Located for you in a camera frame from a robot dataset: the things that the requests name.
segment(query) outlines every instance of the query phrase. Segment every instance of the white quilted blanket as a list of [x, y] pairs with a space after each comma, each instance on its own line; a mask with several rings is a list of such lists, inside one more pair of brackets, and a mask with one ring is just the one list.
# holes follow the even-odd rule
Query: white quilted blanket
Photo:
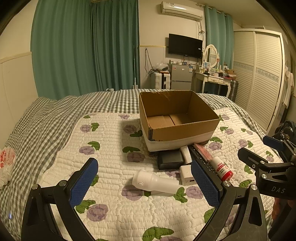
[[[232, 169], [234, 186], [248, 187], [255, 182], [254, 171], [237, 157], [239, 148], [247, 147], [269, 162], [281, 162], [233, 111], [223, 108], [215, 112], [220, 122], [206, 147]], [[184, 198], [142, 191], [131, 185], [134, 173], [140, 169], [166, 178], [180, 177], [178, 171], [158, 170], [156, 157], [148, 156], [140, 126], [138, 114], [93, 113], [82, 117], [40, 184], [53, 186], [67, 180], [89, 157], [94, 157], [99, 162], [98, 177], [75, 209], [95, 239], [192, 241], [214, 209], [198, 185], [184, 186]], [[262, 195], [262, 200], [268, 215], [273, 198]], [[63, 237], [71, 240], [56, 206], [52, 208]], [[234, 207], [231, 211], [219, 239], [226, 236], [236, 210]]]

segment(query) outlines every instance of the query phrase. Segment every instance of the tv screen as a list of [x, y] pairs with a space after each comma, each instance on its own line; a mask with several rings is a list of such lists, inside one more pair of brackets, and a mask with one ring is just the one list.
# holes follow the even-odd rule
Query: tv screen
[[202, 58], [202, 40], [169, 34], [168, 53]]

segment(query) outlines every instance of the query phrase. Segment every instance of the teal curtain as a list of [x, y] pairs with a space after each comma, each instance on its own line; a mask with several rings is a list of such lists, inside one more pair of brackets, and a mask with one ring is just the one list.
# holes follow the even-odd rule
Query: teal curtain
[[213, 44], [220, 55], [219, 64], [224, 62], [232, 68], [234, 32], [233, 20], [229, 14], [218, 13], [215, 8], [205, 6], [205, 20], [207, 27], [207, 45]]
[[134, 74], [139, 83], [138, 49], [137, 0], [38, 1], [31, 51], [39, 96], [132, 88]]

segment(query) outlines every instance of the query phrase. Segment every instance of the silver bolt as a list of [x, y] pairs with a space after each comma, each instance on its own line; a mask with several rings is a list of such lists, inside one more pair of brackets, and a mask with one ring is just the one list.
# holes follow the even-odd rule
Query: silver bolt
[[38, 188], [38, 184], [34, 184], [33, 186], [32, 186], [32, 189], [33, 190], [36, 190]]
[[251, 188], [252, 188], [254, 191], [256, 191], [256, 190], [257, 190], [257, 186], [256, 186], [256, 185], [254, 185], [254, 184], [252, 184], [252, 185], [251, 185]]
[[67, 181], [66, 180], [62, 180], [59, 182], [59, 186], [63, 187], [67, 184]]
[[226, 187], [230, 187], [231, 186], [231, 183], [229, 181], [224, 181], [223, 182], [223, 185], [226, 186]]

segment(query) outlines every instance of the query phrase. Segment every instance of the white louvered wardrobe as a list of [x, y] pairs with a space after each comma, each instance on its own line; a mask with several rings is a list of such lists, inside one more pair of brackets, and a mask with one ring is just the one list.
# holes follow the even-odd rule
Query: white louvered wardrobe
[[239, 82], [235, 103], [273, 135], [284, 110], [284, 44], [281, 33], [234, 31], [233, 69]]

